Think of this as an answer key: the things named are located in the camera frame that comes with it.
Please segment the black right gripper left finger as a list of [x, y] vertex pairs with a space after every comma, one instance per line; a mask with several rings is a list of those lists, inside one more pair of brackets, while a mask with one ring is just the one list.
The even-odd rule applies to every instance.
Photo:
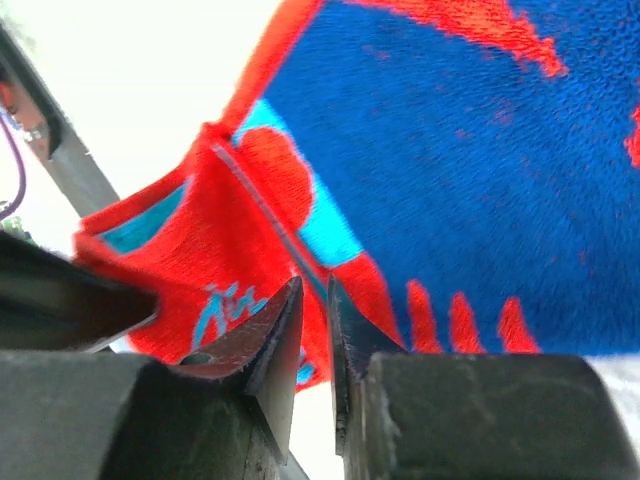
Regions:
[[5, 479], [275, 479], [288, 458], [302, 330], [293, 278], [178, 365], [5, 351]]

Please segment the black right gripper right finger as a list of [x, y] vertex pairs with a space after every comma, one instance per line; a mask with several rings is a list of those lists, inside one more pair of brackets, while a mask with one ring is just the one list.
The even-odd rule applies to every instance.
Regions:
[[582, 359], [418, 354], [327, 304], [336, 452], [349, 479], [635, 479], [639, 461]]

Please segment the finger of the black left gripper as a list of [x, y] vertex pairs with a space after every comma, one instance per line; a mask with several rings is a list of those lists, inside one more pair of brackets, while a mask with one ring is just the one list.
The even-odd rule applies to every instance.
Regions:
[[1, 348], [96, 352], [156, 316], [158, 297], [1, 233]]

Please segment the red and blue towel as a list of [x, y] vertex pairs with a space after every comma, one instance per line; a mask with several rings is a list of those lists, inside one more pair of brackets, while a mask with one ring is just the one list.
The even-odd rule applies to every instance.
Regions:
[[116, 351], [177, 362], [330, 278], [409, 351], [639, 349], [635, 1], [286, 1], [222, 119], [81, 223], [77, 262], [160, 294]]

